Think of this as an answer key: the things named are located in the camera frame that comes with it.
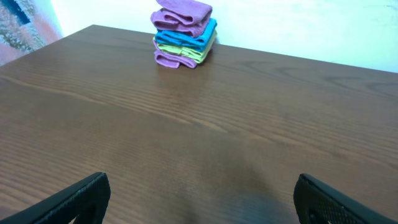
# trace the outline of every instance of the wooden table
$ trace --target wooden table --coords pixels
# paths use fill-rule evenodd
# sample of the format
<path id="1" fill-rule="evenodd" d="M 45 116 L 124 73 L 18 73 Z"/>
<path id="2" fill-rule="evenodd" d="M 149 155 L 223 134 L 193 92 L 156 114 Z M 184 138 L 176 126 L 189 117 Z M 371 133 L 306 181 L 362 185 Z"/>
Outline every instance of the wooden table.
<path id="1" fill-rule="evenodd" d="M 398 220 L 398 74 L 91 26 L 0 68 L 0 218 L 103 171 L 104 223 L 298 223 L 306 172 Z"/>

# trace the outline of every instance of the folded towel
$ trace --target folded towel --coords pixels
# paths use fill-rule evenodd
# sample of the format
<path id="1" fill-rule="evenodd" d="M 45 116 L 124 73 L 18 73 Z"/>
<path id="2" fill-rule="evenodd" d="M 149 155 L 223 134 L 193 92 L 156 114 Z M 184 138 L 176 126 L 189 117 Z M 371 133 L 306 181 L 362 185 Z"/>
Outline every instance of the folded towel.
<path id="1" fill-rule="evenodd" d="M 168 11 L 167 9 L 161 9 L 152 13 L 150 20 L 158 30 L 179 31 L 191 37 L 202 35 L 210 20 L 210 16 L 207 16 L 201 21 L 201 24 L 185 25 L 184 23 L 181 23 L 180 20 L 170 19 L 178 17 L 179 15 L 174 12 Z"/>
<path id="2" fill-rule="evenodd" d="M 203 25 L 206 18 L 210 18 L 213 8 L 205 3 L 194 0 L 156 0 L 163 8 L 174 15 L 169 15 L 166 19 L 179 21 L 184 25 Z"/>
<path id="3" fill-rule="evenodd" d="M 163 65 L 169 68 L 178 68 L 180 64 L 186 65 L 188 68 L 195 68 L 197 63 L 187 57 L 184 56 L 179 56 L 179 55 L 172 55 L 172 54 L 167 54 L 163 53 L 156 44 L 156 41 L 154 40 L 154 45 L 156 47 L 155 51 L 155 61 L 159 65 Z"/>
<path id="4" fill-rule="evenodd" d="M 155 35 L 155 40 L 160 44 L 190 47 L 199 52 L 203 52 L 211 36 L 213 36 L 216 26 L 217 21 L 215 19 L 210 19 L 204 33 L 199 37 L 190 37 L 187 34 L 176 31 L 158 30 Z"/>
<path id="5" fill-rule="evenodd" d="M 216 36 L 217 31 L 214 31 L 213 36 L 211 36 L 211 39 L 203 52 L 198 52 L 189 47 L 173 46 L 160 43 L 157 43 L 157 47 L 164 53 L 182 55 L 188 58 L 192 58 L 196 63 L 202 63 L 206 58 L 207 53 L 211 50 Z"/>

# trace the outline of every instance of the stack of towels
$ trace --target stack of towels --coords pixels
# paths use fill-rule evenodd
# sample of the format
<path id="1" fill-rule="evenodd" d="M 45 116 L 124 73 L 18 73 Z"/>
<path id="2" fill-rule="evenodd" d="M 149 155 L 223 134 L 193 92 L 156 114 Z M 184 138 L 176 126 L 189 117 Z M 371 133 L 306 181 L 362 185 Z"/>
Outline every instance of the stack of towels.
<path id="1" fill-rule="evenodd" d="M 216 39 L 213 8 L 194 0 L 157 0 L 163 7 L 150 20 L 158 30 L 154 37 L 155 61 L 178 68 L 195 68 L 202 63 Z"/>

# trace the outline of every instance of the brown tabletop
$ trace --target brown tabletop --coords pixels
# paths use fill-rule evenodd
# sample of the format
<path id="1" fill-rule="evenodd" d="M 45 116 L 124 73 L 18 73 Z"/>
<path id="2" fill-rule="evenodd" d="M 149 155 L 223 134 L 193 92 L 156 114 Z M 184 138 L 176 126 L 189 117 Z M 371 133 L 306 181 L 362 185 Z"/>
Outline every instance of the brown tabletop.
<path id="1" fill-rule="evenodd" d="M 0 218 L 96 172 L 104 223 L 298 223 L 309 173 L 398 220 L 398 74 L 91 26 L 0 67 Z"/>

